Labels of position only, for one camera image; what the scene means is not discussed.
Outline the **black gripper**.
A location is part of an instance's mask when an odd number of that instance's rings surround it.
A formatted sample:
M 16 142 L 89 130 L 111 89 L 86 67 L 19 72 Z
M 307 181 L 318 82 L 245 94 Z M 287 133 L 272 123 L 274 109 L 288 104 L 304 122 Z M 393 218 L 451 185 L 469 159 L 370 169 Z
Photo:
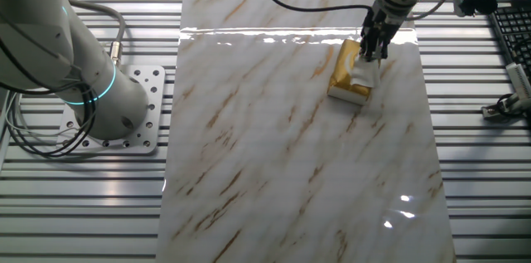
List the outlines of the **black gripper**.
M 402 17 L 391 9 L 373 4 L 363 20 L 359 59 L 377 61 L 387 59 L 388 43 L 402 25 Z M 373 51 L 372 44 L 377 44 Z

